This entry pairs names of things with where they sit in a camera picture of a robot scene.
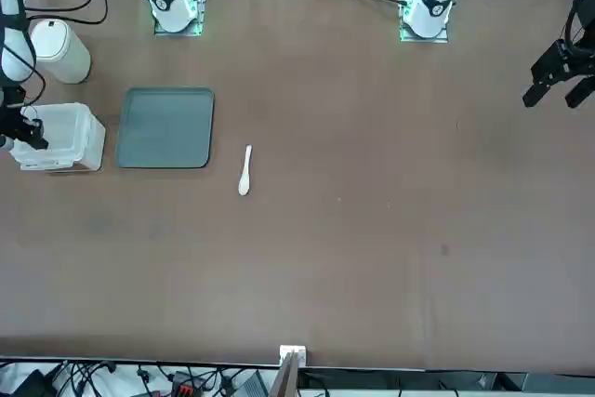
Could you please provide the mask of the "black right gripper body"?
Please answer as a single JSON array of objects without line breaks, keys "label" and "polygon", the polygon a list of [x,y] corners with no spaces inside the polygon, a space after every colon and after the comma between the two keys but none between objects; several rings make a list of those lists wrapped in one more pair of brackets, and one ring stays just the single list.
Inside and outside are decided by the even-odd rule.
[{"label": "black right gripper body", "polygon": [[1,135],[17,140],[26,140],[28,138],[28,124],[20,109],[1,109]]}]

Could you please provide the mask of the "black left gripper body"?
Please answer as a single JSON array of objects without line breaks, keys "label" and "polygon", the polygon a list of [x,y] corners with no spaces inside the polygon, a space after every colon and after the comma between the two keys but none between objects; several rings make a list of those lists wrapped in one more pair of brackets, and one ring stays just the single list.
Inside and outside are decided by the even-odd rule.
[{"label": "black left gripper body", "polygon": [[[582,37],[577,41],[572,36],[573,23],[578,19]],[[562,33],[564,71],[578,75],[594,64],[594,0],[574,0]]]}]

